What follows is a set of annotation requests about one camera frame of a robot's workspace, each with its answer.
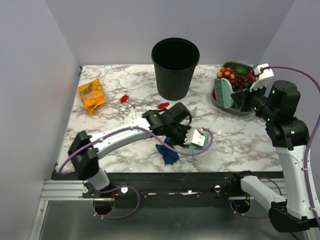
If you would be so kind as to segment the green plastic dustpan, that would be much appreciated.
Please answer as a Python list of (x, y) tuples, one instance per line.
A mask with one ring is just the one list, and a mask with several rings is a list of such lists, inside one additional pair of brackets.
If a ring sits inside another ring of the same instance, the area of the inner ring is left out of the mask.
[(205, 136), (205, 142), (204, 142), (204, 146), (203, 147), (196, 147), (196, 146), (193, 146), (193, 145), (187, 145), (189, 154), (195, 153), (196, 151), (202, 151), (209, 144), (210, 133), (208, 131), (204, 130), (204, 136)]

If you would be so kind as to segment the dark blue cloth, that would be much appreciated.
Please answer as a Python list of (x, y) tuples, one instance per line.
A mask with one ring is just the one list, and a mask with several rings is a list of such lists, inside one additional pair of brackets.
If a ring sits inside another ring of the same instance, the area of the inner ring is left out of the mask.
[(173, 165), (180, 158), (177, 152), (167, 148), (163, 144), (156, 144), (155, 147), (157, 151), (162, 155), (162, 159), (164, 160), (165, 165)]

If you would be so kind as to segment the green hand brush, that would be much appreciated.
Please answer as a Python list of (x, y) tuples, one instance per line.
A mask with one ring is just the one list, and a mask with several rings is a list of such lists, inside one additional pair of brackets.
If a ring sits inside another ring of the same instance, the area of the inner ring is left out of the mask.
[(214, 88), (217, 104), (225, 109), (230, 109), (234, 104), (234, 100), (231, 97), (233, 89), (229, 80), (226, 78), (215, 78)]

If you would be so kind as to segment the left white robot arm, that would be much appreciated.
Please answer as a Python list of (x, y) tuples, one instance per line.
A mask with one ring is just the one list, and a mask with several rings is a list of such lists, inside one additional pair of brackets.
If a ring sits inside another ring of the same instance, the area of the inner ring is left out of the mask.
[(79, 180), (90, 182), (99, 197), (107, 197), (111, 191), (110, 179), (100, 168), (99, 160), (119, 148), (156, 136), (168, 137), (174, 145), (184, 147), (191, 128), (181, 124), (186, 118), (192, 121), (190, 111), (178, 102), (167, 110), (148, 110), (142, 117), (111, 131), (89, 135), (82, 130), (68, 150), (68, 159)]

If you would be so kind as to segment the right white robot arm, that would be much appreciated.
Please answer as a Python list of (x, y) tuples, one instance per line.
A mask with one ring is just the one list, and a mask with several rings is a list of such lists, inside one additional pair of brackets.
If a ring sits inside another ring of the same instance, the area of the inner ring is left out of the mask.
[(267, 212), (272, 226), (281, 233), (307, 231), (320, 221), (317, 197), (309, 162), (307, 144), (310, 140), (307, 125), (294, 116), (301, 94), (289, 81), (278, 80), (270, 93), (266, 89), (244, 88), (231, 97), (242, 111), (252, 110), (265, 121), (265, 130), (279, 157), (286, 185), (281, 196), (264, 185), (251, 171), (232, 176), (230, 191), (253, 197)]

